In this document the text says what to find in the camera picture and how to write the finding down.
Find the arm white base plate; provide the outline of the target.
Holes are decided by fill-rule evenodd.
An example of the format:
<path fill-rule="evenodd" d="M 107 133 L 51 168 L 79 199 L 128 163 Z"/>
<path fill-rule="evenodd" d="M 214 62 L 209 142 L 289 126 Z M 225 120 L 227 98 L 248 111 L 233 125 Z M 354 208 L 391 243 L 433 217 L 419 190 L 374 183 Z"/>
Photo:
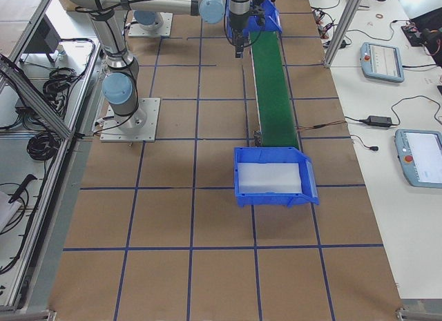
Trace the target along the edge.
<path fill-rule="evenodd" d="M 154 142 L 160 112 L 160 98 L 139 98 L 137 111 L 127 121 L 114 114 L 108 106 L 108 116 L 100 133 L 102 142 Z"/>
<path fill-rule="evenodd" d="M 166 12 L 135 12 L 129 23 L 128 36 L 132 38 L 169 37 L 173 15 Z"/>

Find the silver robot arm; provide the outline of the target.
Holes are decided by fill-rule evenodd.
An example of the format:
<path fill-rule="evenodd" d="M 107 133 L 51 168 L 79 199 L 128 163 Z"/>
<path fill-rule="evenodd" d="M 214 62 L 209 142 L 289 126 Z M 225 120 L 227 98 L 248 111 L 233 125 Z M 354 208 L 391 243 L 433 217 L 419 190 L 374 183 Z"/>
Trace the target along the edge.
<path fill-rule="evenodd" d="M 160 12 L 199 16 L 207 23 L 230 18 L 236 54 L 244 50 L 243 30 L 251 15 L 252 0 L 70 0 L 76 12 L 88 14 L 106 54 L 109 74 L 102 92 L 113 109 L 115 128 L 133 132 L 146 122 L 137 93 L 139 65 L 126 45 L 122 27 L 115 17 L 117 9 L 133 12 Z"/>
<path fill-rule="evenodd" d="M 157 30 L 164 25 L 166 18 L 171 17 L 172 14 L 199 16 L 204 22 L 216 24 L 224 21 L 225 17 L 232 30 L 243 32 L 243 30 L 250 29 L 254 26 L 262 27 L 265 25 L 265 10 L 261 6 L 250 6 L 247 2 L 245 8 L 249 10 L 244 14 L 236 14 L 230 11 L 230 6 L 225 8 L 223 0 L 211 0 L 198 3 L 196 5 L 196 12 L 153 12 L 148 10 L 135 10 L 133 18 L 146 30 Z"/>

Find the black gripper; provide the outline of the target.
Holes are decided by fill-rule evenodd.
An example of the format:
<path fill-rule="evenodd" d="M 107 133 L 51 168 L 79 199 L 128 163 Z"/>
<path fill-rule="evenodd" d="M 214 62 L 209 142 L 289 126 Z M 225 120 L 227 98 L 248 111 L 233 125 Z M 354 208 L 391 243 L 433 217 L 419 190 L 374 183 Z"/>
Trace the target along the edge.
<path fill-rule="evenodd" d="M 258 25 L 265 25 L 265 9 L 261 5 L 251 6 L 251 19 Z"/>
<path fill-rule="evenodd" d="M 235 58 L 241 58 L 244 52 L 244 36 L 240 30 L 233 30 L 233 45 L 235 47 Z"/>

